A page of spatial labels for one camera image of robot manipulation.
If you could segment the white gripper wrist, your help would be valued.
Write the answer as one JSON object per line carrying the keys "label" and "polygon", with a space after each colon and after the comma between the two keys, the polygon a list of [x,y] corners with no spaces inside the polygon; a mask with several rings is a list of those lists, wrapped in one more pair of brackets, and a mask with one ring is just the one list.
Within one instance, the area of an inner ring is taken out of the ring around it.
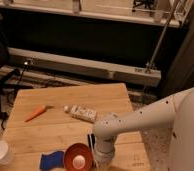
{"label": "white gripper wrist", "polygon": [[112,149],[109,152],[102,152],[97,146],[94,147],[94,159],[100,164],[110,163],[114,156],[115,149]]}

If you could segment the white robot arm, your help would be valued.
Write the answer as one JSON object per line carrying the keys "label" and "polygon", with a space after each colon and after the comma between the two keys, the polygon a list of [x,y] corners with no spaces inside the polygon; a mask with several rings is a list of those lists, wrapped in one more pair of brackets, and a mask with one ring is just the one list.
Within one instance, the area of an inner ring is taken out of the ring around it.
{"label": "white robot arm", "polygon": [[98,165],[115,156],[117,136],[125,132],[173,125],[169,171],[194,171],[194,87],[169,95],[139,110],[109,114],[93,125],[94,158]]}

